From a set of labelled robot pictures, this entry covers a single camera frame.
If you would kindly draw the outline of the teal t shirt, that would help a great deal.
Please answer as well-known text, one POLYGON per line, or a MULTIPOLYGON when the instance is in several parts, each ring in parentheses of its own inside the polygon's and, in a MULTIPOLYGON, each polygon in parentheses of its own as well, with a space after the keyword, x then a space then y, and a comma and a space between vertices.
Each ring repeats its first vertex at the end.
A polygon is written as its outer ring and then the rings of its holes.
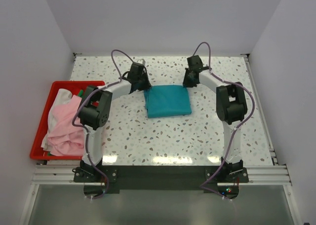
POLYGON ((165 118, 192 113, 187 89, 181 85, 156 85, 144 91, 148 118, 165 118))

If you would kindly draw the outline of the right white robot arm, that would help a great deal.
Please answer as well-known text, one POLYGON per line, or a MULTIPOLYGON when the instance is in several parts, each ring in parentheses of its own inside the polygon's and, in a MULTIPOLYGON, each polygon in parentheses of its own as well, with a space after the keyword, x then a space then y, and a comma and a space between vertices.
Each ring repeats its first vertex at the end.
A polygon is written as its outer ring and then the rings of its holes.
POLYGON ((202 84, 216 94, 216 113, 224 129, 224 153, 221 158, 223 167, 220 169, 220 177, 225 182, 231 182, 243 169, 240 124, 248 110, 244 89, 240 82, 220 79, 209 67, 203 65, 198 55, 187 58, 187 62, 183 86, 192 88, 202 84))

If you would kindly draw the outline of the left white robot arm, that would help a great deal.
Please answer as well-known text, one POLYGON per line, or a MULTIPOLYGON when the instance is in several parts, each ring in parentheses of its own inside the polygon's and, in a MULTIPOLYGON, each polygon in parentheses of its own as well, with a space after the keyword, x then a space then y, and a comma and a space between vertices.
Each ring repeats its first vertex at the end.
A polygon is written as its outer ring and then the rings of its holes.
POLYGON ((96 182, 102 177, 102 132, 110 116, 112 101, 151 87, 145 65, 134 62, 119 81, 104 86, 89 85, 86 88, 74 116, 73 126, 81 127, 84 131, 84 153, 80 167, 85 170, 85 176, 90 181, 96 182))

